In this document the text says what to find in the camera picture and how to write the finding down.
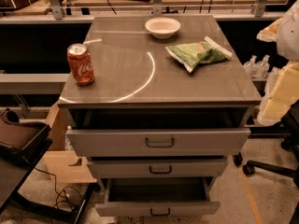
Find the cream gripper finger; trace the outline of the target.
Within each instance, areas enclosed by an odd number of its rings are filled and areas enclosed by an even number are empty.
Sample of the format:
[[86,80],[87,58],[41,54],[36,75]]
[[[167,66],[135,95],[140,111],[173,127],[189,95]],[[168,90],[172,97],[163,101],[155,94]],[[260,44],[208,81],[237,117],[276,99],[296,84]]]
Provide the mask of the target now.
[[269,75],[261,114],[266,119],[281,119],[299,100],[299,62],[288,61]]
[[281,21],[281,18],[273,21],[269,26],[262,29],[256,35],[256,38],[264,42],[276,42],[278,37],[278,27],[280,26]]

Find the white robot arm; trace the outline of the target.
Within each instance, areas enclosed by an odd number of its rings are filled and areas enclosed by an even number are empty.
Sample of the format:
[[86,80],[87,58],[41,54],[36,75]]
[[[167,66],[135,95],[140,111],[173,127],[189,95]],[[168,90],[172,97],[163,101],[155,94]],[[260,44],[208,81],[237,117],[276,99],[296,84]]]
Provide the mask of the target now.
[[288,60],[277,73],[269,75],[266,83],[258,121],[269,126],[281,120],[299,100],[299,0],[282,18],[261,30],[256,38],[276,42],[278,55]]

